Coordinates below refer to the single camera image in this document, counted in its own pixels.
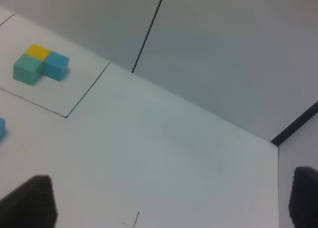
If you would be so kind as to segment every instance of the cube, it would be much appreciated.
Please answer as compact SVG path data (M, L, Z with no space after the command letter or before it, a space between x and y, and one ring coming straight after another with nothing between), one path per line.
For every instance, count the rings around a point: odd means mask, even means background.
M24 54L13 66L13 78L34 85L42 74L42 65L40 60Z
M5 134L5 120L0 117L0 140L3 138Z
M70 59L56 52L51 52L44 60L43 75L54 80L62 80L66 75Z
M50 53L50 50L39 45L32 44L24 54L43 62Z

